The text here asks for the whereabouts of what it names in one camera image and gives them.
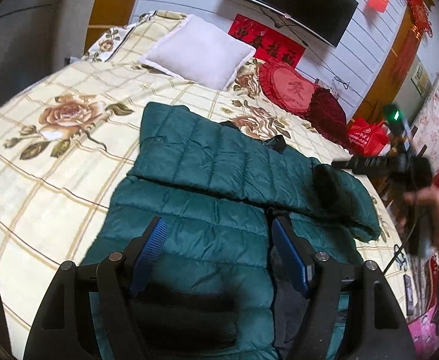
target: red tassel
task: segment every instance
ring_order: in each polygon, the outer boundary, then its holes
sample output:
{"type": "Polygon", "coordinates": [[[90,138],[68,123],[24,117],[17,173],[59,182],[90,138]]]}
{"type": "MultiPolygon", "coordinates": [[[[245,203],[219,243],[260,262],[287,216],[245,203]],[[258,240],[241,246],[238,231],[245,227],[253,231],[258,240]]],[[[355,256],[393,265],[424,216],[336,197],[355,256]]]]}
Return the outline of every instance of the red tassel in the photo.
{"type": "Polygon", "coordinates": [[[415,60],[416,51],[420,46],[420,40],[421,33],[418,32],[416,26],[411,26],[393,68],[393,80],[396,83],[401,84],[406,78],[413,61],[415,60]]]}

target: white pillow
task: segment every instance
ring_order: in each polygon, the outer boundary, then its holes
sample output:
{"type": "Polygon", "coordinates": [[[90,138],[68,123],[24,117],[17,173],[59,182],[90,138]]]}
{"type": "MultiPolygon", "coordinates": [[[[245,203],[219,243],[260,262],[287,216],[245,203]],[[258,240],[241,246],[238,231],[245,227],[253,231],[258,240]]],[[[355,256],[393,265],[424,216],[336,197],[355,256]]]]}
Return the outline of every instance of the white pillow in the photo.
{"type": "Polygon", "coordinates": [[[139,62],[173,77],[225,91],[256,52],[195,15],[160,38],[139,62]]]}

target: bed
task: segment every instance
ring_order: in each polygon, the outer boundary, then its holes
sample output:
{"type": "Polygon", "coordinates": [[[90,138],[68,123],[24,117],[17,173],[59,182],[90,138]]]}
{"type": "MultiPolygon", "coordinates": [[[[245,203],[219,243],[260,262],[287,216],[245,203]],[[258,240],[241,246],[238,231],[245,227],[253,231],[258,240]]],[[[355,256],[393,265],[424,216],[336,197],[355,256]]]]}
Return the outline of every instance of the bed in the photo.
{"type": "MultiPolygon", "coordinates": [[[[138,155],[147,103],[183,104],[212,121],[230,120],[255,139],[282,134],[288,145],[322,163],[350,156],[308,121],[269,102],[259,86],[258,59],[240,69],[227,91],[136,62],[184,18],[155,11],[128,27],[111,28],[82,61],[0,108],[0,292],[19,359],[59,264],[79,264],[100,231],[111,194],[138,155]],[[73,121],[65,117],[72,114],[73,121]]],[[[357,249],[383,269],[400,238],[369,180],[358,178],[372,198],[382,231],[377,241],[356,241],[357,249]]],[[[404,274],[411,275],[409,268],[394,264],[387,280],[406,315],[404,274]]]]}

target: metal screw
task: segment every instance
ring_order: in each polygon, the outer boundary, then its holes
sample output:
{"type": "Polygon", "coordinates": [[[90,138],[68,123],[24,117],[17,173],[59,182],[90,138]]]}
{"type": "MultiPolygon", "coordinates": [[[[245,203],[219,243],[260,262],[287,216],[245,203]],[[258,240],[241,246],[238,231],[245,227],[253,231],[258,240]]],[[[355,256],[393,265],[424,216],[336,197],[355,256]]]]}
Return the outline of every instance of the metal screw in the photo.
{"type": "Polygon", "coordinates": [[[121,252],[115,251],[110,254],[110,261],[117,262],[123,258],[123,254],[121,252]]]}
{"type": "Polygon", "coordinates": [[[72,261],[65,261],[59,266],[63,271],[67,271],[72,267],[72,261]]]}
{"type": "Polygon", "coordinates": [[[367,261],[366,265],[370,271],[375,271],[376,269],[378,269],[378,264],[376,264],[376,262],[374,261],[371,261],[370,259],[367,261]]]}
{"type": "Polygon", "coordinates": [[[329,254],[324,251],[319,251],[315,256],[320,261],[328,261],[329,259],[329,254]]]}

